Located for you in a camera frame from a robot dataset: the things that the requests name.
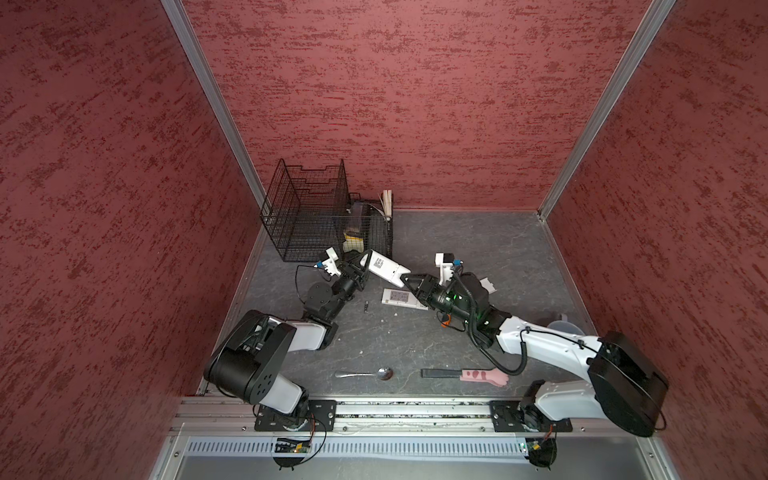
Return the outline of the small white AC remote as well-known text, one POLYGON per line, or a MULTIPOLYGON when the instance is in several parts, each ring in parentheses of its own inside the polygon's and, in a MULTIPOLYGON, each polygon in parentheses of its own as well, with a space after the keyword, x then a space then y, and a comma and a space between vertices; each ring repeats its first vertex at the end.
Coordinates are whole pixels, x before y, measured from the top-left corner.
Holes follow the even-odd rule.
POLYGON ((411 273, 410 269, 375 250, 364 253, 360 260, 360 265, 369 273, 378 276, 397 288, 405 287, 402 276, 411 273))

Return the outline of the long white remote control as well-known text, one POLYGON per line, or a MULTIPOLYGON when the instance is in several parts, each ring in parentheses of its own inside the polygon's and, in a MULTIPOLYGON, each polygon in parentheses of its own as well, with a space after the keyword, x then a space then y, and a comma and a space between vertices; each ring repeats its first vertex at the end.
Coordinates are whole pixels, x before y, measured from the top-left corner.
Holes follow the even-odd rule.
POLYGON ((410 291, 385 288, 382 303, 389 306, 403 307, 415 310, 428 310, 410 291))

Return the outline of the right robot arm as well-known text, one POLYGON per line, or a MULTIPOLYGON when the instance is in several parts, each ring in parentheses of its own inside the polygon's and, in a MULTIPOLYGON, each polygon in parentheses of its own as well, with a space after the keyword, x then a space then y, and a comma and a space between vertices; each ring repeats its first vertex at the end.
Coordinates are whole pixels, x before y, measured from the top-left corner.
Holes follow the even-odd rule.
POLYGON ((460 321, 473 346, 506 376, 521 375, 531 360, 574 375, 568 382, 531 383, 513 415, 523 429, 547 431, 573 419, 608 420, 638 437, 666 428, 669 382, 625 335, 577 335, 532 324, 491 305, 470 273, 445 284, 429 274, 407 273, 401 281, 420 304, 460 321))

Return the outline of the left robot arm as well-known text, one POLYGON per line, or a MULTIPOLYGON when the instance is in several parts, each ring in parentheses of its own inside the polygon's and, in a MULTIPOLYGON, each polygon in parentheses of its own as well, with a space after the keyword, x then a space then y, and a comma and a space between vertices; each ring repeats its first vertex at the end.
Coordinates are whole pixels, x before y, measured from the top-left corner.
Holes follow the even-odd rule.
POLYGON ((226 396, 275 413, 289 429, 299 428, 310 417, 309 394, 281 374, 282 365, 290 353, 330 345, 338 330, 336 316, 365 288, 367 267, 365 258, 324 265, 336 280, 309 288, 298 320, 246 312, 212 353, 204 380, 226 396))

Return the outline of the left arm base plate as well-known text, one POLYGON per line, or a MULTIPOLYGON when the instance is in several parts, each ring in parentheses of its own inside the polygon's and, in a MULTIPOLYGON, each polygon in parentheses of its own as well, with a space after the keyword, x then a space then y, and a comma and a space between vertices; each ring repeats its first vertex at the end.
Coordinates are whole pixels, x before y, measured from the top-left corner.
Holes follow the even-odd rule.
POLYGON ((291 413, 260 405, 254 407, 253 429, 256 432, 330 432, 334 429, 337 407, 336 400, 322 399, 301 400, 291 413))

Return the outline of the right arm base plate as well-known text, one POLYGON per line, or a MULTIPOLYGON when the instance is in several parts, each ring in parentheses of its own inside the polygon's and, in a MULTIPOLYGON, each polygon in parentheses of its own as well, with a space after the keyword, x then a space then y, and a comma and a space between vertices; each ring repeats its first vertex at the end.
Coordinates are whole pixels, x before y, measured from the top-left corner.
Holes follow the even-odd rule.
POLYGON ((492 400, 490 418, 497 433, 570 433, 569 419, 553 421, 535 406, 520 406, 519 401, 492 400))

